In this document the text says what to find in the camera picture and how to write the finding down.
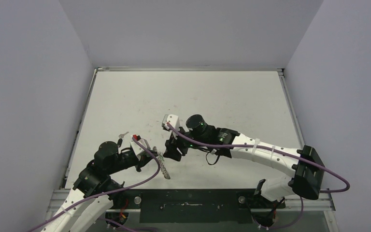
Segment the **metal disc with keyrings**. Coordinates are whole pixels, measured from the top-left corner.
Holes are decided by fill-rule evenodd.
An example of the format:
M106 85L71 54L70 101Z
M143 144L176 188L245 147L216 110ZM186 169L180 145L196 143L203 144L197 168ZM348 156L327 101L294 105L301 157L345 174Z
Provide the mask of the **metal disc with keyrings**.
M159 152L156 146L154 146L152 148L152 150L154 152L156 152L156 154L157 154L156 155L156 158L157 158L157 160L158 160L158 162L160 164L161 173L163 174L163 176L164 176L165 179L170 180L171 177L170 177L170 174L169 174L169 172L168 172L168 170L167 170L167 168L165 166L165 162L164 162L164 158L163 158L163 153L162 152Z

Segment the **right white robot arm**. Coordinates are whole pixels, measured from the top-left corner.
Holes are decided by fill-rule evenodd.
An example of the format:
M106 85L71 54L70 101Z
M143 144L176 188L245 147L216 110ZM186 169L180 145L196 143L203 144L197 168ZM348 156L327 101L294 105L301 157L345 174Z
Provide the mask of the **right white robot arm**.
M201 115L192 115L186 122L188 130L180 125L176 115L165 115L162 128L171 132L165 142L165 158L180 161L189 149L230 159L244 159L277 171L284 176L262 179L254 193L255 204L266 207L271 202L290 195L317 200L321 192L324 164L311 146L302 149L283 148L250 138L227 128L217 128L205 122Z

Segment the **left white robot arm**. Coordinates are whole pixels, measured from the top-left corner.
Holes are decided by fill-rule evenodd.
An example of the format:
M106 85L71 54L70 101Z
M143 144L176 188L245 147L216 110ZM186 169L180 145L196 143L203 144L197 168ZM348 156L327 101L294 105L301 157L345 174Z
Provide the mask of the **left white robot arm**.
M126 187L111 175L135 167L137 171L155 158L145 139L133 138L130 146L120 150L122 141L102 143L94 159L80 172L66 200L41 226L43 232L85 232L106 210L127 202Z

